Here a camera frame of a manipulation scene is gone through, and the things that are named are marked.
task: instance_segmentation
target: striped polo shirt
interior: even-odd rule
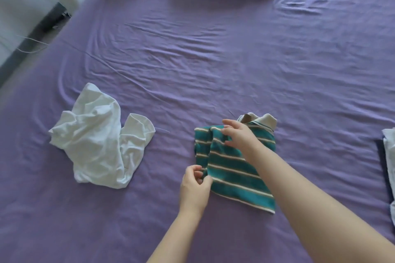
[[[241,115],[238,121],[246,124],[254,135],[270,150],[275,151],[273,131],[276,119],[265,114]],[[229,136],[221,133],[224,126],[195,128],[196,164],[203,167],[204,176],[213,178],[211,191],[228,199],[274,213],[275,201],[253,166],[243,158],[240,150],[226,146]]]

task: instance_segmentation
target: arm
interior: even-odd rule
[[[223,134],[232,138],[226,144],[256,168],[314,262],[395,261],[391,242],[263,146],[246,125],[223,122]]]
[[[191,242],[209,200],[213,179],[201,166],[188,166],[180,189],[180,211],[147,263],[184,263]]]

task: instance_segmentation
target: purple bed sheet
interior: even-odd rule
[[[86,0],[0,108],[2,262],[145,262],[194,127],[248,111],[276,117],[279,155],[395,242],[374,144],[395,123],[394,33],[394,0]],[[77,184],[49,145],[87,82],[122,123],[156,127],[125,189]],[[212,195],[188,261],[310,258],[280,208]]]

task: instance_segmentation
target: wall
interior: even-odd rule
[[[0,0],[0,65],[56,5],[57,0]]]

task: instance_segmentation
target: forearm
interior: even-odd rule
[[[199,214],[180,212],[147,263],[184,263],[199,221]]]
[[[259,145],[246,156],[315,262],[392,262],[395,247],[371,226]]]

